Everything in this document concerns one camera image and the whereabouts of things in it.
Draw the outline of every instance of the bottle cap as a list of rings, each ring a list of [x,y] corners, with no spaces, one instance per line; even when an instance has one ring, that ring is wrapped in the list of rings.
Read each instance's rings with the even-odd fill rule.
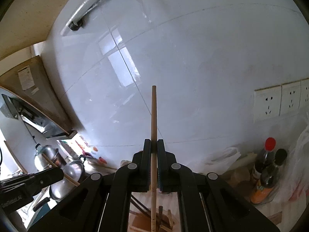
[[[287,156],[288,154],[286,150],[278,149],[275,155],[275,160],[274,160],[275,164],[278,166],[281,166],[284,163]]]
[[[272,137],[269,137],[266,139],[265,141],[265,149],[267,151],[273,151],[273,149],[275,148],[275,145],[276,145],[276,140]]]

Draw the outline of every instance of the white outlet plate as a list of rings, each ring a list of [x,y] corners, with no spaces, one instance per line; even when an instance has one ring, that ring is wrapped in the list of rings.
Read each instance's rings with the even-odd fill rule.
[[[299,108],[309,106],[309,79],[300,81]]]
[[[280,115],[297,110],[299,99],[300,81],[282,85]]]
[[[254,122],[279,116],[281,86],[254,91]]]

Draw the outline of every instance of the ceiling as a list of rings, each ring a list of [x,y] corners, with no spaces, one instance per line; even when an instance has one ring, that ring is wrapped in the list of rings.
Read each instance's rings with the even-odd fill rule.
[[[67,1],[14,0],[0,21],[0,60],[20,49],[46,40]]]

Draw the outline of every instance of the bottle label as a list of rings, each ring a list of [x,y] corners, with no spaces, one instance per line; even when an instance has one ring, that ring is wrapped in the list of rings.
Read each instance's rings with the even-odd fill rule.
[[[272,188],[267,188],[267,187],[263,187],[261,184],[261,180],[258,180],[255,188],[254,188],[254,192],[252,193],[251,197],[250,197],[250,201],[253,204],[259,204],[261,203],[268,195],[269,193],[272,191]]]
[[[252,169],[252,176],[253,176],[255,179],[261,178],[261,173],[259,173],[259,172],[255,169],[255,165],[253,166],[253,169]]]

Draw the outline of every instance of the plastic-wrapped pipe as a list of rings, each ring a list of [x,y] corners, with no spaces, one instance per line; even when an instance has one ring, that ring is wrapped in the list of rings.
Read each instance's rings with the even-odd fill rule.
[[[65,35],[70,30],[69,26],[73,26],[75,28],[74,30],[78,30],[81,26],[81,19],[83,16],[94,9],[98,5],[98,2],[99,0],[84,0],[60,31],[60,35]]]

